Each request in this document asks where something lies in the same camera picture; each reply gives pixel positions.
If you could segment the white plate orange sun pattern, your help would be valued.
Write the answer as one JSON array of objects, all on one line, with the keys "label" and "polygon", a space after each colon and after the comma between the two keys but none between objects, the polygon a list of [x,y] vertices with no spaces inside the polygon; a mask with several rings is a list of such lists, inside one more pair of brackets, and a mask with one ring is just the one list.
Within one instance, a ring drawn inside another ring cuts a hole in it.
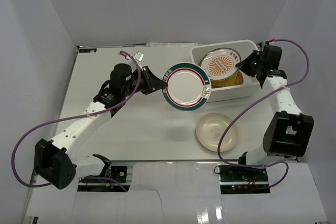
[{"label": "white plate orange sun pattern", "polygon": [[240,54],[231,48],[219,48],[208,52],[198,64],[212,81],[222,81],[234,75],[241,62]]}]

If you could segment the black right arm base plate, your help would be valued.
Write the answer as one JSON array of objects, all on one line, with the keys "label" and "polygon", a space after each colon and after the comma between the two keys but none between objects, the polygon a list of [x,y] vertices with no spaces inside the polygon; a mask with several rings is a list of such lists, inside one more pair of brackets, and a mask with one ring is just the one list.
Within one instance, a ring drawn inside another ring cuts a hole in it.
[{"label": "black right arm base plate", "polygon": [[250,167],[237,167],[229,165],[217,165],[214,173],[219,175],[221,182],[268,182],[268,175],[265,169]]}]

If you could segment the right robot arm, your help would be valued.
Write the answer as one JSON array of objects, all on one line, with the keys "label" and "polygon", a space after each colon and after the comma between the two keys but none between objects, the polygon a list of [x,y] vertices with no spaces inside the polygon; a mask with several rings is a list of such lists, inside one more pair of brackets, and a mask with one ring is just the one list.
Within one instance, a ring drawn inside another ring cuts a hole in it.
[{"label": "right robot arm", "polygon": [[279,69],[282,49],[265,44],[236,64],[238,70],[255,77],[265,92],[273,117],[264,133],[262,144],[245,152],[238,160],[238,177],[247,182],[256,175],[254,165],[304,156],[314,126],[314,119],[305,115],[290,93],[287,75]]}]

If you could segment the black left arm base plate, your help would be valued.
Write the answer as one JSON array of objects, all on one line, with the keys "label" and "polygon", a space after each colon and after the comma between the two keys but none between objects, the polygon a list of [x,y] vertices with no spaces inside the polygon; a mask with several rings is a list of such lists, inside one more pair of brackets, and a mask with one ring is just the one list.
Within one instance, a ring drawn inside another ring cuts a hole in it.
[{"label": "black left arm base plate", "polygon": [[[99,175],[94,175],[94,177],[112,178],[119,183],[125,183],[127,181],[127,171],[126,166],[111,166],[106,170],[102,171]],[[95,182],[107,182],[106,179],[92,179],[84,177],[80,180],[82,183],[95,183]]]}]

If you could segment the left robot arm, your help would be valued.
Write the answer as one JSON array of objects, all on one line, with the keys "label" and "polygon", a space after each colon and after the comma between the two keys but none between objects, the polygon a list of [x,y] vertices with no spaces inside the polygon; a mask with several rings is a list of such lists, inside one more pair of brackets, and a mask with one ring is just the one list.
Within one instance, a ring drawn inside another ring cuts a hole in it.
[{"label": "left robot arm", "polygon": [[83,117],[75,120],[50,140],[35,145],[34,171],[58,189],[66,188],[74,178],[94,176],[104,182],[110,178],[111,162],[93,154],[75,157],[78,149],[100,126],[108,122],[125,105],[132,94],[145,95],[165,89],[167,83],[145,66],[132,70],[125,63],[115,65],[109,80],[101,86]]}]

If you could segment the white plate green red rim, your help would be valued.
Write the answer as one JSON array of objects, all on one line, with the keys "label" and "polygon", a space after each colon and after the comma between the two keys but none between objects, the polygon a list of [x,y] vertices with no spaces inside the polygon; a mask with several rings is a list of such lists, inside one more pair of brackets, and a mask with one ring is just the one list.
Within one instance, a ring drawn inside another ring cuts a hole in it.
[{"label": "white plate green red rim", "polygon": [[181,111],[194,111],[204,106],[212,91],[211,81],[198,65],[181,62],[171,66],[162,80],[167,87],[162,90],[166,102]]}]

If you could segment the fan-shaped bamboo pattern plate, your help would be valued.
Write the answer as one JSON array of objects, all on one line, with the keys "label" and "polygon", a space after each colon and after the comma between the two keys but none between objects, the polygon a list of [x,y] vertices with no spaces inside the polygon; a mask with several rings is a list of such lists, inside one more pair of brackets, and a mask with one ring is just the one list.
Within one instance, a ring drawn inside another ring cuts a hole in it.
[{"label": "fan-shaped bamboo pattern plate", "polygon": [[244,78],[241,72],[237,72],[231,77],[225,79],[225,80],[212,80],[212,88],[224,88],[224,87],[231,87],[231,86],[237,86],[244,83]]}]

